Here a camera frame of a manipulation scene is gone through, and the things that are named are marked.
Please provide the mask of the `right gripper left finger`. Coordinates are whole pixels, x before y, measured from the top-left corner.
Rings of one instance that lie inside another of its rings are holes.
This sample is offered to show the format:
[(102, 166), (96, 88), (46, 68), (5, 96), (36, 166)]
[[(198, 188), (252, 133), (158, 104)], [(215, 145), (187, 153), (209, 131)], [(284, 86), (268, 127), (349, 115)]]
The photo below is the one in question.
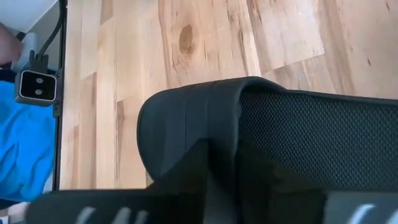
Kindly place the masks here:
[(145, 189), (50, 192), (29, 205), (26, 222), (203, 223), (207, 172), (208, 141), (201, 139)]

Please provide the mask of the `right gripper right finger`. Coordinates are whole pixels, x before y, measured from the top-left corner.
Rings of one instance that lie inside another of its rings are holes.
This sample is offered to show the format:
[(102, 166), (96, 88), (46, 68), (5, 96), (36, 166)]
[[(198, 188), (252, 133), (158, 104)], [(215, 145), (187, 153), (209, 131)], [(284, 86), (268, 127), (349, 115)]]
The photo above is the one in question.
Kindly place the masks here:
[(397, 224), (397, 193), (318, 187), (247, 145), (236, 152), (236, 200), (239, 223)]

